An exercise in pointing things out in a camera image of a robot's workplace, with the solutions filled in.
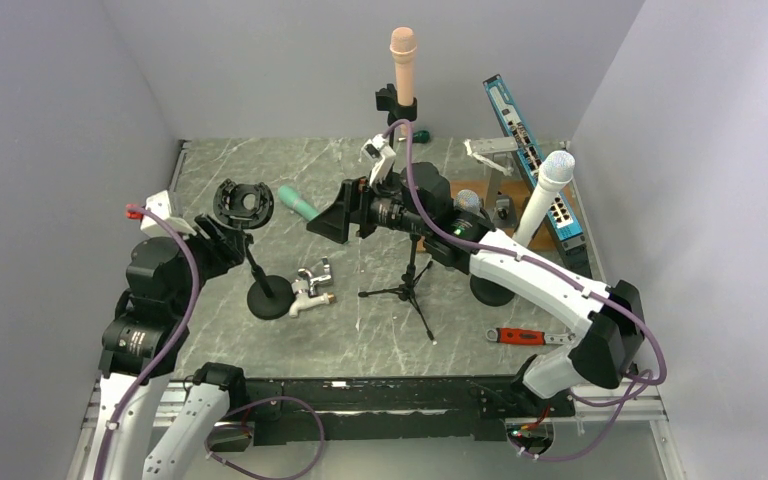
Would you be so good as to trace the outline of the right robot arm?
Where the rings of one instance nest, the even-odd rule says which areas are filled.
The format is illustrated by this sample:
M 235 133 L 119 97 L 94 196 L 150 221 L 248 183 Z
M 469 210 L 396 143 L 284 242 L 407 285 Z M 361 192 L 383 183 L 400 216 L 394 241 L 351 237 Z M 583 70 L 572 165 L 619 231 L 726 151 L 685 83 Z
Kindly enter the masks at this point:
M 520 413 L 534 415 L 578 384 L 614 389 L 626 377 L 643 341 L 642 320 L 622 297 L 633 288 L 580 277 L 516 243 L 485 216 L 456 207 L 449 181 L 434 165 L 390 172 L 381 186 L 370 177 L 343 181 L 337 198 L 307 229 L 343 244 L 351 225 L 362 238 L 379 227 L 420 236 L 438 264 L 532 302 L 573 333 L 571 343 L 520 368 L 510 391 Z

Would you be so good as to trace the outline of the black shock mount desk stand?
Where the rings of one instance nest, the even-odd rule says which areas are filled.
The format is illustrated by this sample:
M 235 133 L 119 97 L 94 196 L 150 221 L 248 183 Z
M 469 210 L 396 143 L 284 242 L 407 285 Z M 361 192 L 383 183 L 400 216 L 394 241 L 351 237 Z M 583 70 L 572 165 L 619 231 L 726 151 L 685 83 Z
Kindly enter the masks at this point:
M 279 275 L 267 275 L 251 251 L 254 238 L 249 231 L 265 226 L 274 213 L 270 187 L 263 182 L 246 184 L 226 179 L 215 192 L 213 211 L 220 224 L 239 232 L 238 244 L 254 279 L 246 297 L 249 311 L 261 320 L 287 314 L 295 300 L 291 283 Z

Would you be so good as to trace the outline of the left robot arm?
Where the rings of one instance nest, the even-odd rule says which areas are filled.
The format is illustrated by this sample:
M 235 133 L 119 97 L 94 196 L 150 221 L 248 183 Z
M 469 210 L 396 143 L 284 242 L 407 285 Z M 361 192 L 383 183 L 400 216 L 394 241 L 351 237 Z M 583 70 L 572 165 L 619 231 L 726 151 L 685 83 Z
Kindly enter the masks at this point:
M 127 289 L 102 335 L 99 415 L 87 479 L 178 479 L 215 422 L 239 417 L 250 395 L 241 368 L 208 362 L 157 444 L 156 413 L 205 283 L 244 263 L 249 233 L 196 218 L 194 234 L 149 238 L 131 252 Z

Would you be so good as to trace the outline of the mint green microphone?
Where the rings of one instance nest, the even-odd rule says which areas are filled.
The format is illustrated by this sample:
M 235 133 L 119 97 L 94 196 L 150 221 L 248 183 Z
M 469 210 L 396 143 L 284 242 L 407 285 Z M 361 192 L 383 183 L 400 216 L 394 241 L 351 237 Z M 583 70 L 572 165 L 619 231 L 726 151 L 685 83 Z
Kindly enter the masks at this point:
M 296 189 L 289 185 L 280 186 L 277 193 L 280 202 L 305 221 L 311 221 L 320 214 L 316 207 L 308 203 Z

